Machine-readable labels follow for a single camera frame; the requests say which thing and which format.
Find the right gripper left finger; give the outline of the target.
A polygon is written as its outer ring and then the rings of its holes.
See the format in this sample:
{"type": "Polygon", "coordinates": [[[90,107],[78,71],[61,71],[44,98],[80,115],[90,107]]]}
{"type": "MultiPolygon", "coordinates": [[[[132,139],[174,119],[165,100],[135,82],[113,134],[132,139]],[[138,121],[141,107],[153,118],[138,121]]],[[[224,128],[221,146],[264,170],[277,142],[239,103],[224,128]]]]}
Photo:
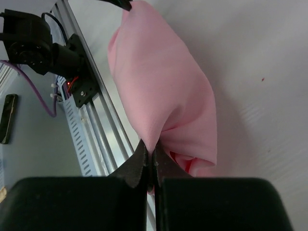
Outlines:
{"type": "Polygon", "coordinates": [[[147,150],[107,177],[43,177],[18,181],[0,207],[3,231],[144,231],[147,150]]]}

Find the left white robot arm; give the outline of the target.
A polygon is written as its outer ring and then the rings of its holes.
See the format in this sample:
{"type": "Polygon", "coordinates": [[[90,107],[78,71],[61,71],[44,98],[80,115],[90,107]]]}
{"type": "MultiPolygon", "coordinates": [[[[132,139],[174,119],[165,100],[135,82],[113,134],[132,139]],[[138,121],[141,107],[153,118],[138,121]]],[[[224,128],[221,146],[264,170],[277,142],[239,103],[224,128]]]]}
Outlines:
{"type": "Polygon", "coordinates": [[[0,2],[0,58],[36,73],[90,81],[93,71],[79,34],[67,35],[51,14],[54,0],[0,2]]]}

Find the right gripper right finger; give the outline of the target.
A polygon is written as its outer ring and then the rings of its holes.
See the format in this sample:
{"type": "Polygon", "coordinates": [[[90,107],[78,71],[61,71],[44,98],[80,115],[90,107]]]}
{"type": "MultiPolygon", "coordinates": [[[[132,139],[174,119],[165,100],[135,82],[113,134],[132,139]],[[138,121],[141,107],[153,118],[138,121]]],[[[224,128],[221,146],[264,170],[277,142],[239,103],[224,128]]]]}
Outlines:
{"type": "Polygon", "coordinates": [[[260,178],[194,178],[158,143],[153,152],[159,231],[291,231],[275,187],[260,178]]]}

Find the pink t-shirt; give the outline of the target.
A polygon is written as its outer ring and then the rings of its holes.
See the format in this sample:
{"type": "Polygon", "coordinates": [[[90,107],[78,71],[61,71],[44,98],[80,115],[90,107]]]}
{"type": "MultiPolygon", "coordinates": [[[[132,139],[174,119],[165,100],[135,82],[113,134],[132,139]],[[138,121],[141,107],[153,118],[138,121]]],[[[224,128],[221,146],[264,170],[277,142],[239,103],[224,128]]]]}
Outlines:
{"type": "Polygon", "coordinates": [[[143,0],[123,11],[108,45],[108,63],[123,108],[152,153],[158,142],[193,177],[217,163],[217,117],[211,85],[188,47],[143,0]]]}

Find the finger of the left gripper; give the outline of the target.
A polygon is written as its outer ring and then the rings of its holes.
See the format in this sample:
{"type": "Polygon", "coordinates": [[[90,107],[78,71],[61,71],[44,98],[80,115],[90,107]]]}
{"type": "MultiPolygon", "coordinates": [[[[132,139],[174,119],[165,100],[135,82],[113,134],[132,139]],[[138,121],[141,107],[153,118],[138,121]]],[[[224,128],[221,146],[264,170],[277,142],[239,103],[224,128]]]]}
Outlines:
{"type": "Polygon", "coordinates": [[[130,0],[100,0],[104,2],[111,3],[117,7],[120,7],[123,10],[130,11],[132,9],[130,0]]]}

